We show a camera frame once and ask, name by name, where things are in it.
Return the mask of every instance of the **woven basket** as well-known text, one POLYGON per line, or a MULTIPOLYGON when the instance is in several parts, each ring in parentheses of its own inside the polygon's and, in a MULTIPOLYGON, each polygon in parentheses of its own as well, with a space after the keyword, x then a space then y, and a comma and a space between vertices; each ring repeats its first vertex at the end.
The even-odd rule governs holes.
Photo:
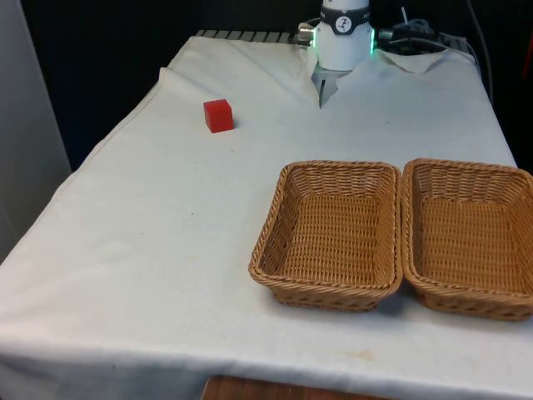
POLYGON ((281 303, 370 311, 401 282, 400 172, 380 162, 283 168, 249 272, 281 303))
POLYGON ((419 159, 402 181, 402 263, 436 311, 533 313, 533 178, 512 167, 419 159))

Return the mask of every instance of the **red cube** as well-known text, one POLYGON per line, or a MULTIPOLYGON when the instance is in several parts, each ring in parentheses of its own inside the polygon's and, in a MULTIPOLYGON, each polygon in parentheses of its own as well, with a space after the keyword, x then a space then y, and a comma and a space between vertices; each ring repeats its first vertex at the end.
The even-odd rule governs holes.
POLYGON ((203 110, 206 114, 206 124, 211 133, 233 129, 232 107, 225 98, 203 103, 203 110))

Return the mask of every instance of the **gray wall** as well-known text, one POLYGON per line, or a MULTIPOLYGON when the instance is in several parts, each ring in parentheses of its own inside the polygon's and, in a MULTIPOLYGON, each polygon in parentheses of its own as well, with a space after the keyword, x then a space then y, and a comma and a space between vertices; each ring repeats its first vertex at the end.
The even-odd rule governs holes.
POLYGON ((0 262, 70 173, 18 0, 0 0, 0 262))

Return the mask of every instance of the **stain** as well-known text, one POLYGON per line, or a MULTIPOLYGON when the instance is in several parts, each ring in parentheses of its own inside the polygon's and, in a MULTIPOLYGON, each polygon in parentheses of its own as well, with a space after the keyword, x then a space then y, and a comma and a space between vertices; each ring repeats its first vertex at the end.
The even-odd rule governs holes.
POLYGON ((362 352, 343 352, 342 354, 351 358, 357 358, 369 362, 376 359, 374 353, 370 350, 363 350, 362 352))

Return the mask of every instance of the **white tablecloth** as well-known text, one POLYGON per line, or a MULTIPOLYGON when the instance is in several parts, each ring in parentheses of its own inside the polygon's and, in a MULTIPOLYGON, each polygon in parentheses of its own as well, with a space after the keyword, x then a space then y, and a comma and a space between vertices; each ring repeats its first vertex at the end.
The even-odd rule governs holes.
POLYGON ((395 398, 532 398, 530 322, 432 312, 407 288, 366 314, 285 307, 250 279, 287 163, 514 164, 459 55, 417 75, 376 54, 322 110, 313 90, 295 47, 191 39, 0 267, 0 396, 199 398, 226 374, 395 398), (207 130, 202 102, 217 98, 234 131, 207 130))

